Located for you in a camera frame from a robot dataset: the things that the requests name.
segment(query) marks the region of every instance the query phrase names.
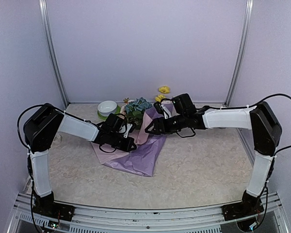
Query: purple cloth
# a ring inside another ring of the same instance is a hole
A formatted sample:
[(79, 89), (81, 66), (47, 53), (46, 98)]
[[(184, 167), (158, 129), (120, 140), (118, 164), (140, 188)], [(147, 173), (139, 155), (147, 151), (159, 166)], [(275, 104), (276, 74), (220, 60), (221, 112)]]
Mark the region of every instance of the purple cloth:
[[(167, 109), (172, 112), (173, 105), (166, 104)], [(152, 119), (162, 117), (154, 107), (147, 109), (145, 113)], [(150, 135), (147, 141), (138, 148), (121, 158), (113, 159), (104, 163), (105, 166), (136, 174), (139, 176), (153, 176), (155, 162), (165, 143), (165, 135)]]

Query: yellow flower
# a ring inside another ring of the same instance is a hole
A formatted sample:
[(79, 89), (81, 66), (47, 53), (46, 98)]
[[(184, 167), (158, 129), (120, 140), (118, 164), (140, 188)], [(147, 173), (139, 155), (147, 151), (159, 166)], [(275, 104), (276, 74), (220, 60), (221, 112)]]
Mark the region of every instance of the yellow flower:
[(170, 88), (169, 88), (169, 86), (161, 86), (159, 88), (159, 92), (161, 92), (163, 94), (169, 94), (170, 93)]
[(164, 99), (164, 98), (166, 98), (165, 95), (160, 94), (160, 95), (155, 97), (155, 100), (158, 101), (158, 102), (161, 102), (161, 100)]

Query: white bowl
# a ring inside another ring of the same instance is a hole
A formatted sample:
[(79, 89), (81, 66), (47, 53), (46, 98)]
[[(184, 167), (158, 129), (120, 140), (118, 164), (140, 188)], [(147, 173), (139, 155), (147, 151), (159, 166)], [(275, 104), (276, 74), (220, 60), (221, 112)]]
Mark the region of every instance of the white bowl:
[(115, 113), (117, 108), (116, 102), (112, 100), (107, 100), (104, 102), (101, 102), (98, 105), (98, 112), (103, 116), (107, 117), (110, 113)]

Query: marble tabletop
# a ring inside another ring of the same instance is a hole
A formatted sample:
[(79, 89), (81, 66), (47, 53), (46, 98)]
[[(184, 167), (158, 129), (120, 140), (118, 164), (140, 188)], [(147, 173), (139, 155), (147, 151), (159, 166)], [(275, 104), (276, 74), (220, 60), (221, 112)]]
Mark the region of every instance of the marble tabletop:
[[(70, 104), (67, 112), (101, 121), (97, 104)], [(55, 199), (70, 203), (125, 209), (225, 203), (241, 199), (252, 172), (235, 129), (199, 130), (192, 138), (169, 135), (153, 177), (103, 166), (90, 142), (60, 136), (50, 149), (49, 174)]]

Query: metal post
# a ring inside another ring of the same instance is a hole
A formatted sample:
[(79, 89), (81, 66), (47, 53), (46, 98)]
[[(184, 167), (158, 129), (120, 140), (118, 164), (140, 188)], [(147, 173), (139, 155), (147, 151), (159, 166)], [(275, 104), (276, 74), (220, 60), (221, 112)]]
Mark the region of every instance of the metal post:
[(246, 41), (247, 41), (248, 32), (249, 32), (249, 25), (250, 25), (251, 13), (252, 13), (252, 8), (253, 8), (253, 1), (254, 0), (247, 0), (246, 12), (245, 12), (243, 27), (242, 27), (241, 43), (239, 46), (237, 60), (236, 60), (236, 64), (235, 64), (234, 71), (233, 71), (232, 82), (231, 82), (231, 85), (229, 87), (228, 94), (227, 94), (226, 101), (225, 101), (226, 106), (229, 106), (231, 103), (231, 100), (232, 100), (232, 97), (233, 97), (233, 94), (235, 91), (236, 83), (238, 80), (239, 72), (241, 69), (244, 50), (245, 50)]
[(56, 59), (56, 55), (55, 55), (55, 49), (53, 46), (52, 35), (51, 35), (50, 25), (49, 25), (47, 2), (46, 2), (46, 0), (39, 0), (39, 3), (40, 3), (42, 22), (43, 22), (43, 26), (44, 26), (44, 30), (45, 30), (47, 43), (48, 43), (48, 51), (49, 51), (49, 54), (51, 57), (52, 65), (53, 65), (56, 83), (58, 85), (59, 92), (60, 92), (64, 107), (66, 108), (69, 105), (69, 101), (67, 98), (67, 94), (65, 91), (62, 77), (61, 77), (60, 72), (59, 72), (58, 63), (57, 63), (57, 59)]

